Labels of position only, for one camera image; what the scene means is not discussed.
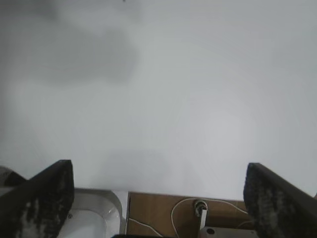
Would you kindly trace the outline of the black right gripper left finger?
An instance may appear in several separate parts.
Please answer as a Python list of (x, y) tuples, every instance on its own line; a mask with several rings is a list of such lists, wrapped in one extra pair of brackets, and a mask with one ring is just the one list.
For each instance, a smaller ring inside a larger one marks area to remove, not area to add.
[(31, 179), (0, 168), (0, 236), (56, 238), (75, 196), (73, 166), (59, 160)]

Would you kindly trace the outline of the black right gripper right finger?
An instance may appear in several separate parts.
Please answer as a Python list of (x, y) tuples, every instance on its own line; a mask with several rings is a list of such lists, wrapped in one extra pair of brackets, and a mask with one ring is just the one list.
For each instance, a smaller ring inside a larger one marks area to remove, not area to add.
[(248, 164), (243, 197), (258, 237), (317, 236), (317, 200), (264, 165)]

